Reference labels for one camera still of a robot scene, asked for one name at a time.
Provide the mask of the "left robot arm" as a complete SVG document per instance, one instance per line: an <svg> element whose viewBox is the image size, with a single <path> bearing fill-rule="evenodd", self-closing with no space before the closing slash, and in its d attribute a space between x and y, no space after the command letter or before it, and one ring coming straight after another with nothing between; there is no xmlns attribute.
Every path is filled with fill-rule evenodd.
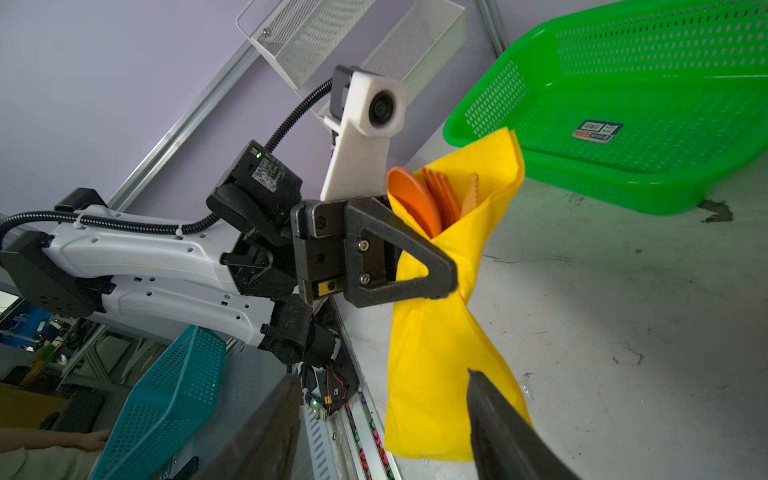
<svg viewBox="0 0 768 480"><path fill-rule="evenodd" d="M1 264L52 313L172 319L315 367L341 346L314 317L325 298L367 307L456 290L455 262L385 199L305 201L301 186L269 146L250 142L198 222L126 215L79 188L51 211L5 218Z"/></svg>

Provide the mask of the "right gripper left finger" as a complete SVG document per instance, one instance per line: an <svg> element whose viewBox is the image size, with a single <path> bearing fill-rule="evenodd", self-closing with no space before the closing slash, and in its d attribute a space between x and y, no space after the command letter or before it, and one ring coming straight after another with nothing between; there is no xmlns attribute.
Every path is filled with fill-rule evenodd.
<svg viewBox="0 0 768 480"><path fill-rule="evenodd" d="M289 479L300 433L301 386L286 375L196 479Z"/></svg>

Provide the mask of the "yellow paper napkin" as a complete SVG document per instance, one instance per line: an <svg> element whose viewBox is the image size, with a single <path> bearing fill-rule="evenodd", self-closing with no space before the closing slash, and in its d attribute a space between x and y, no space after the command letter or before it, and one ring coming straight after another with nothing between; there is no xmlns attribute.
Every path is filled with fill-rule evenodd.
<svg viewBox="0 0 768 480"><path fill-rule="evenodd" d="M439 300L393 307L385 448L396 457L470 462L470 371L484 373L524 420L530 418L512 371L468 309L486 241L525 177L515 132L502 128L428 164L463 197L477 175L477 205L432 238L457 266L457 289Z"/></svg>

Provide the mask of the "orange plastic spoon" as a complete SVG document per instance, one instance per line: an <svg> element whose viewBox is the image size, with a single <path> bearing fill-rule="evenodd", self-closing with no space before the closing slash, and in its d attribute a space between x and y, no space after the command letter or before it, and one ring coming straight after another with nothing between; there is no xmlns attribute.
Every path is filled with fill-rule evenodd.
<svg viewBox="0 0 768 480"><path fill-rule="evenodd" d="M440 210L433 195L411 172L393 167L387 174L386 186L388 194L405 208L430 238L443 231Z"/></svg>

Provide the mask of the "person's hand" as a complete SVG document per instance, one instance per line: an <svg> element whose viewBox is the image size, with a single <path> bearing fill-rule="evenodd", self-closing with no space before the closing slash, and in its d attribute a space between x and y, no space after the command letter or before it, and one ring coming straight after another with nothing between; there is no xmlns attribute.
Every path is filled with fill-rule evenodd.
<svg viewBox="0 0 768 480"><path fill-rule="evenodd" d="M71 447L85 451L101 451L106 447L110 434L110 429L89 433L74 433Z"/></svg>

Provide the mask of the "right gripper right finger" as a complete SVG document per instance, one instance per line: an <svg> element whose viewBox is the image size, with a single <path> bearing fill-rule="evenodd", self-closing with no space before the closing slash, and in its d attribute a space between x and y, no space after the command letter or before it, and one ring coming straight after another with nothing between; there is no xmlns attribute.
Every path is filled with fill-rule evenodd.
<svg viewBox="0 0 768 480"><path fill-rule="evenodd" d="M469 372L467 407L480 479L578 479L480 371Z"/></svg>

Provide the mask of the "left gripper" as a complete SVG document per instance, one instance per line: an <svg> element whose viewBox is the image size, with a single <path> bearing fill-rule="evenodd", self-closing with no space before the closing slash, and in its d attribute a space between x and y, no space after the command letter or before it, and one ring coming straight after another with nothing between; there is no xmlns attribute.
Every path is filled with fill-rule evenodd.
<svg viewBox="0 0 768 480"><path fill-rule="evenodd" d="M337 294L358 308L441 299L458 286L455 262L381 198L302 201L291 209L290 224L298 293L308 305ZM402 258L426 273L398 280Z"/></svg>

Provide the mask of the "orange plastic fork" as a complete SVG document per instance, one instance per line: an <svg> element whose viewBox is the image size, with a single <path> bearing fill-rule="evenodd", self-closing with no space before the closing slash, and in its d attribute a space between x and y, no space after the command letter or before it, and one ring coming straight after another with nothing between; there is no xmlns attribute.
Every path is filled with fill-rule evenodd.
<svg viewBox="0 0 768 480"><path fill-rule="evenodd" d="M447 229L463 219L479 205L479 176L467 177L466 192L459 197L448 178L442 173L427 168L421 169L427 188L432 194L440 212L443 229Z"/></svg>

